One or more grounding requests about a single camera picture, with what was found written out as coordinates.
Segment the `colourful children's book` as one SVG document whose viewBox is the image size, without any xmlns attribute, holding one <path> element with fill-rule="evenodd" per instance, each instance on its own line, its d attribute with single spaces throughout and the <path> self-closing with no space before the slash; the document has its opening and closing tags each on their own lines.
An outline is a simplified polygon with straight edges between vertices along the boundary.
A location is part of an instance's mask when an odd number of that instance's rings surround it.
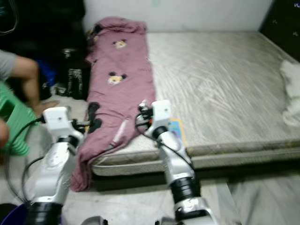
<svg viewBox="0 0 300 225">
<path fill-rule="evenodd" d="M 178 118 L 171 118 L 169 120 L 169 130 L 173 132 L 178 139 L 180 139 L 182 146 L 187 147 L 186 135 L 182 120 Z"/>
</svg>

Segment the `white pillow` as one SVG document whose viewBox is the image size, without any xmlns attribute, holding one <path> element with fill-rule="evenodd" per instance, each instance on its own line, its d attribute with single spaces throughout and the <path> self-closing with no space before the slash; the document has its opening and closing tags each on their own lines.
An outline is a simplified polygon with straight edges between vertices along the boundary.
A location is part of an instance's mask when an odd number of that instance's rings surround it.
<svg viewBox="0 0 300 225">
<path fill-rule="evenodd" d="M 288 126 L 300 127 L 300 63 L 283 60 L 280 67 L 285 81 L 287 105 L 282 113 Z"/>
</svg>

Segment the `mauve cartoon print blanket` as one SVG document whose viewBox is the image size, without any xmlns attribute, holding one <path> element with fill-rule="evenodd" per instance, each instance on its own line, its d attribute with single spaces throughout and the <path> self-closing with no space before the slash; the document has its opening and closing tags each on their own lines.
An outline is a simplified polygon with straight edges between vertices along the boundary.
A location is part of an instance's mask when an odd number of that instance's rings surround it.
<svg viewBox="0 0 300 225">
<path fill-rule="evenodd" d="M 89 188 L 94 159 L 124 148 L 138 136 L 134 129 L 138 105 L 156 99 L 146 24 L 110 16 L 98 21 L 96 28 L 86 58 L 91 64 L 87 102 L 99 105 L 94 116 L 102 124 L 79 146 L 70 185 L 75 192 Z"/>
</svg>

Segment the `black bag with white print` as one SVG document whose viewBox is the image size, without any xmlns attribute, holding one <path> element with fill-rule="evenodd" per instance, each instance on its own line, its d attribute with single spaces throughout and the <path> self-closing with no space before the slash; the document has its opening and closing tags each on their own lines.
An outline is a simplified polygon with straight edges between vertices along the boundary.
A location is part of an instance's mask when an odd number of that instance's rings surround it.
<svg viewBox="0 0 300 225">
<path fill-rule="evenodd" d="M 90 81 L 90 64 L 84 54 L 75 48 L 63 49 L 64 66 L 66 75 L 66 93 L 73 99 L 88 98 Z"/>
</svg>

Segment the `blue bag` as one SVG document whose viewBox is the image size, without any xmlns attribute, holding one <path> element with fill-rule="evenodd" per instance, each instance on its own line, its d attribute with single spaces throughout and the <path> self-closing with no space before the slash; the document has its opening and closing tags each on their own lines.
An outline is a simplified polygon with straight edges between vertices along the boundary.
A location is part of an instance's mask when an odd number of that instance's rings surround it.
<svg viewBox="0 0 300 225">
<path fill-rule="evenodd" d="M 58 74 L 57 69 L 52 66 L 50 62 L 44 59 L 38 59 L 37 60 L 40 73 L 45 78 L 45 85 L 48 88 L 53 87 L 56 84 L 56 77 Z"/>
</svg>

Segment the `green plastic stool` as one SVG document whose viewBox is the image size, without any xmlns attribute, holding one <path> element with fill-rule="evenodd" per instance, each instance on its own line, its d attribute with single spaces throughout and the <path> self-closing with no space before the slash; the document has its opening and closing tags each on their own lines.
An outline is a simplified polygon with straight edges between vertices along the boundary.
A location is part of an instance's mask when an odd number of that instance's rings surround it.
<svg viewBox="0 0 300 225">
<path fill-rule="evenodd" d="M 4 83 L 0 84 L 0 117 L 9 128 L 9 141 L 3 150 L 13 156 L 28 154 L 30 152 L 26 143 L 28 123 L 36 120 L 36 116 Z"/>
</svg>

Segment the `person in grey shorts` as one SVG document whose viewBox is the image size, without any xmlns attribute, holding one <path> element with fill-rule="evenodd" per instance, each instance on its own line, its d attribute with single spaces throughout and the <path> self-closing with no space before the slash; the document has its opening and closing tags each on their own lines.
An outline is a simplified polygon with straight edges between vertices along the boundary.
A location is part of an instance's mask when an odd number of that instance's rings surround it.
<svg viewBox="0 0 300 225">
<path fill-rule="evenodd" d="M 39 66 L 36 61 L 0 50 L 0 81 L 4 82 L 9 78 L 17 78 L 21 81 L 28 106 L 37 117 L 41 116 L 45 109 L 56 107 L 60 103 L 58 100 L 41 102 L 38 86 Z"/>
</svg>

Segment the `grey quilted mattress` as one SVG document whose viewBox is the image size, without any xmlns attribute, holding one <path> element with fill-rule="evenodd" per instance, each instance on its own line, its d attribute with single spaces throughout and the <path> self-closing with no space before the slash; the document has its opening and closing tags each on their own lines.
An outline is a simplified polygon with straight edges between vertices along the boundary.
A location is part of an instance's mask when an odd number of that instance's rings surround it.
<svg viewBox="0 0 300 225">
<path fill-rule="evenodd" d="M 172 103 L 198 170 L 300 161 L 287 125 L 286 60 L 259 33 L 152 33 L 135 49 L 151 64 L 157 99 Z"/>
</svg>

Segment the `grey robot left leg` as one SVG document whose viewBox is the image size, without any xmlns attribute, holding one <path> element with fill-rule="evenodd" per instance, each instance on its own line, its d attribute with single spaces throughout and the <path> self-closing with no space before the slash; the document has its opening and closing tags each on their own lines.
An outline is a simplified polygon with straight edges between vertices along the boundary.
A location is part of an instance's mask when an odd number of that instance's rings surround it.
<svg viewBox="0 0 300 225">
<path fill-rule="evenodd" d="M 85 219 L 81 225 L 108 225 L 108 221 L 101 216 L 93 216 Z"/>
</svg>

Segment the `grey robot leg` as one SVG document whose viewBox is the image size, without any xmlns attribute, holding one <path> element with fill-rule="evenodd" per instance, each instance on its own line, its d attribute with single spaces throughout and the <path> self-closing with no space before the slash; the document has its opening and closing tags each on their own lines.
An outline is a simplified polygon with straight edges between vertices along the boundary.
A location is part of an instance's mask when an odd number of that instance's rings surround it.
<svg viewBox="0 0 300 225">
<path fill-rule="evenodd" d="M 177 221 L 171 217 L 162 217 L 155 222 L 155 225 L 177 225 Z"/>
<path fill-rule="evenodd" d="M 108 225 L 108 221 L 101 216 L 93 216 L 85 219 L 81 225 Z"/>
</svg>

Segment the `grey robot right leg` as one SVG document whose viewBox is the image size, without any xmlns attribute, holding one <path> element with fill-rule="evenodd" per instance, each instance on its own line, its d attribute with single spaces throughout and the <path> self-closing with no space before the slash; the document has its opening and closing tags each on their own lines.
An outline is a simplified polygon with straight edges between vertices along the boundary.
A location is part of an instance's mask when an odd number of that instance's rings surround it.
<svg viewBox="0 0 300 225">
<path fill-rule="evenodd" d="M 162 217 L 155 222 L 155 225 L 177 225 L 177 221 L 171 217 Z"/>
</svg>

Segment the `purple bucket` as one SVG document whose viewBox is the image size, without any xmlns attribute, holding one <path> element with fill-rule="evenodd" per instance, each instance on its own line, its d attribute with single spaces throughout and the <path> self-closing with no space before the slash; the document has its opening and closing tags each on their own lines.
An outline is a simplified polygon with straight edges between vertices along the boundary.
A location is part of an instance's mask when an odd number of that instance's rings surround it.
<svg viewBox="0 0 300 225">
<path fill-rule="evenodd" d="M 0 204 L 0 225 L 24 225 L 27 213 L 27 207 L 24 204 L 17 206 L 12 203 L 2 203 Z"/>
</svg>

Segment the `black tufted headboard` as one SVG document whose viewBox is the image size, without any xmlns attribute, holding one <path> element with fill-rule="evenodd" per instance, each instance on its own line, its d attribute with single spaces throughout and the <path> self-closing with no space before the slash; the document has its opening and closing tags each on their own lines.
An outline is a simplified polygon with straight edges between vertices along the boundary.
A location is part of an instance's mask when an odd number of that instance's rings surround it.
<svg viewBox="0 0 300 225">
<path fill-rule="evenodd" d="M 284 51 L 300 51 L 300 0 L 273 0 L 259 31 Z"/>
</svg>

